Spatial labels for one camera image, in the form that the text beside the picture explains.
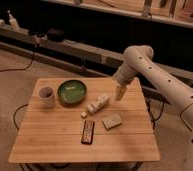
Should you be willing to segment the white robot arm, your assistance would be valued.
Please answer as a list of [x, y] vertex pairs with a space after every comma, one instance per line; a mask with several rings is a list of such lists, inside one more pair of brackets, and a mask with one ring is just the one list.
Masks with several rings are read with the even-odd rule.
[[129, 46], [123, 63], [114, 74], [116, 100], [121, 100], [137, 73], [141, 73], [167, 100], [180, 111], [180, 118], [191, 129], [184, 171], [193, 171], [193, 88], [181, 82], [152, 62], [153, 49], [148, 45]]

